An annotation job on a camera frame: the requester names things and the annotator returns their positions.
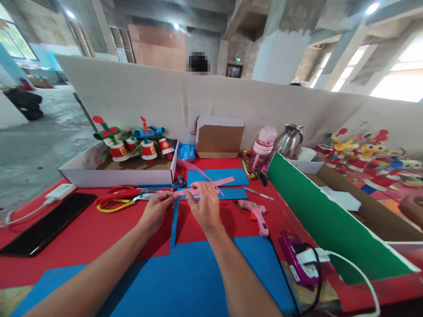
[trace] concrete floor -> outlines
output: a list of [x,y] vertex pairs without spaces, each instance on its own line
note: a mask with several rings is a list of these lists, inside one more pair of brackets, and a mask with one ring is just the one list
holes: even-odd
[[58,168],[97,141],[72,86],[37,89],[44,117],[0,130],[0,220],[61,178]]

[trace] person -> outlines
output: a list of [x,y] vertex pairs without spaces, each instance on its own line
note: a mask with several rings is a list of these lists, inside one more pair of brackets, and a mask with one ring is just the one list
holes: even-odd
[[398,208],[404,216],[423,230],[423,196],[406,196]]
[[[229,316],[282,316],[222,225],[220,201],[213,184],[196,182],[191,187],[200,191],[198,204],[190,192],[184,193],[218,263]],[[176,199],[172,192],[151,198],[139,222],[126,235],[25,316],[95,316],[141,249],[159,230],[166,210]]]
[[189,56],[188,71],[195,75],[208,75],[210,64],[204,52],[192,52]]

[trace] red scissors handle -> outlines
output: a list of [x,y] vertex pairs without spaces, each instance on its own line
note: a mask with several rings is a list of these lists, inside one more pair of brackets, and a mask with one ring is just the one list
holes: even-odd
[[[122,192],[116,192],[116,190],[119,189],[127,189],[125,191]],[[114,187],[110,190],[110,192],[113,192],[113,194],[109,194],[103,198],[98,198],[95,201],[96,205],[100,205],[103,204],[105,202],[111,201],[111,200],[115,200],[115,199],[122,199],[122,198],[127,198],[127,197],[135,197],[138,195],[138,193],[141,190],[139,188],[135,188],[133,186],[118,186],[118,187]]]

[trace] green board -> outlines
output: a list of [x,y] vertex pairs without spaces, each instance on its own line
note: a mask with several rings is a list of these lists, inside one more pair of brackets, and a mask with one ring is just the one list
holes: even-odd
[[[267,171],[270,181],[320,248],[338,253],[357,265],[370,280],[413,273],[380,240],[311,180],[276,154]],[[330,261],[347,284],[364,282],[343,260]]]

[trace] hot glue gun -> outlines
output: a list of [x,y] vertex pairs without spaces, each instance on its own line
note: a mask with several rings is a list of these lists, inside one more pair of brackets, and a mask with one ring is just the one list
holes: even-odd
[[246,200],[233,200],[240,208],[246,209],[251,212],[250,220],[257,221],[259,225],[259,234],[263,238],[267,238],[269,236],[269,229],[267,228],[266,222],[263,219],[263,214],[266,213],[267,209],[263,205],[257,205],[253,202],[249,202]]

